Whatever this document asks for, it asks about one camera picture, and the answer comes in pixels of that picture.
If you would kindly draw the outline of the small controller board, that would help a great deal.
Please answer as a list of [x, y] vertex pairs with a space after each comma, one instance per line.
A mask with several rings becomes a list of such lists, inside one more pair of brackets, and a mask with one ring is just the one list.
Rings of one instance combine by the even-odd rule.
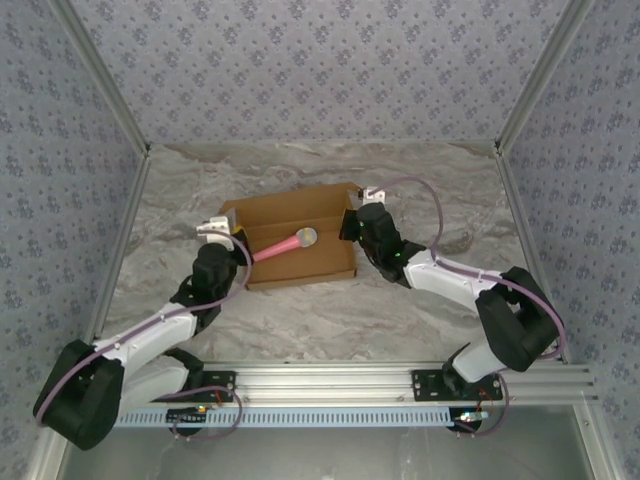
[[475, 434], [484, 420], [489, 418], [489, 413], [483, 410], [471, 410], [466, 408], [451, 408], [452, 431]]

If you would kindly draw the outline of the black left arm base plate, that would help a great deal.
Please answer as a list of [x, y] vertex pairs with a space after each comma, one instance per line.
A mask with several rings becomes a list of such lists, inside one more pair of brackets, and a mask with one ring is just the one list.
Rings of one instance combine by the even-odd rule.
[[171, 369], [153, 384], [150, 402], [231, 403], [236, 377], [231, 370]]

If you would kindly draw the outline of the steel bottom panel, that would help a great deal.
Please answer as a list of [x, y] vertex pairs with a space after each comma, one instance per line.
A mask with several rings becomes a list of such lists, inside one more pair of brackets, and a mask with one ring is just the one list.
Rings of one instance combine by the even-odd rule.
[[595, 480], [571, 434], [458, 438], [437, 428], [240, 429], [180, 442], [118, 429], [58, 480]]

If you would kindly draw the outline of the aluminium frame post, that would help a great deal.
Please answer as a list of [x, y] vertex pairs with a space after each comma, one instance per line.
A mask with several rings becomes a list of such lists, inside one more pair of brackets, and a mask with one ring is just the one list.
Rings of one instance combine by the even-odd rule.
[[505, 157], [513, 147], [595, 2], [596, 0], [567, 0], [495, 140], [499, 156]]
[[68, 35], [127, 139], [136, 152], [146, 158], [149, 150], [148, 142], [75, 7], [70, 0], [47, 0], [47, 3]]

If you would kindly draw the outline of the brown cardboard box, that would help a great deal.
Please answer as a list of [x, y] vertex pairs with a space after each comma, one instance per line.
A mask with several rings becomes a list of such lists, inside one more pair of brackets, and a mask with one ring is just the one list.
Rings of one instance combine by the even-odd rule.
[[318, 234], [308, 248], [256, 262], [247, 288], [269, 290], [353, 278], [354, 246], [340, 238], [340, 230], [344, 213], [353, 208], [351, 195], [358, 190], [355, 183], [346, 182], [226, 201], [220, 211], [235, 212], [253, 255], [305, 227]]

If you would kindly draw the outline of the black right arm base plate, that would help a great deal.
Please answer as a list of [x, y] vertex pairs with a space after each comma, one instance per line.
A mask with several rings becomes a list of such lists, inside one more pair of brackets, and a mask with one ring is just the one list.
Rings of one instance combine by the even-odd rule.
[[468, 382], [453, 370], [423, 369], [413, 370], [411, 381], [416, 402], [473, 402], [504, 398], [497, 374], [487, 375], [476, 382]]

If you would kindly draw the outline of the aluminium side rail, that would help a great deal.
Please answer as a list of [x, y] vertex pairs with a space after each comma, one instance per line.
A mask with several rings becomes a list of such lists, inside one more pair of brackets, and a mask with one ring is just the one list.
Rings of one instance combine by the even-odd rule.
[[505, 156], [499, 149], [496, 150], [495, 157], [503, 187], [512, 212], [514, 223], [520, 238], [520, 243], [527, 267], [531, 272], [533, 278], [541, 287], [547, 299], [552, 300], [553, 296], [551, 294], [548, 281], [542, 268], [538, 249], [533, 238], [523, 202], [519, 195], [511, 166], [509, 164], [509, 161], [505, 158]]
[[137, 211], [145, 188], [150, 168], [149, 152], [145, 152], [136, 170], [131, 191], [125, 204], [124, 215], [116, 235], [110, 260], [107, 264], [106, 276], [98, 291], [96, 304], [82, 336], [87, 344], [92, 344], [96, 338], [100, 338], [107, 319], [109, 308], [115, 292], [120, 269], [125, 257], [125, 250], [133, 229]]

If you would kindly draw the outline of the pink toy microphone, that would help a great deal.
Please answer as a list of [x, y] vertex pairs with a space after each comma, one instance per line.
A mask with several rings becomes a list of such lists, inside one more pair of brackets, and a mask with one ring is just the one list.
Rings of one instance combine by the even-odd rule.
[[317, 240], [318, 234], [314, 228], [301, 228], [293, 236], [288, 237], [285, 240], [282, 240], [253, 254], [253, 261], [260, 262], [282, 255], [289, 251], [297, 250], [300, 248], [309, 248], [313, 246], [317, 242]]

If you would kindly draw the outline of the aluminium mounting rail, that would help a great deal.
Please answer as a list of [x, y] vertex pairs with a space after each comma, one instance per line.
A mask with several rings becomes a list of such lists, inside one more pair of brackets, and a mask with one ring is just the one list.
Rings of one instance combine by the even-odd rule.
[[[429, 362], [211, 362], [207, 370], [236, 373], [235, 391], [249, 407], [373, 407], [412, 404], [412, 372]], [[590, 368], [541, 361], [503, 374], [513, 406], [596, 403]]]

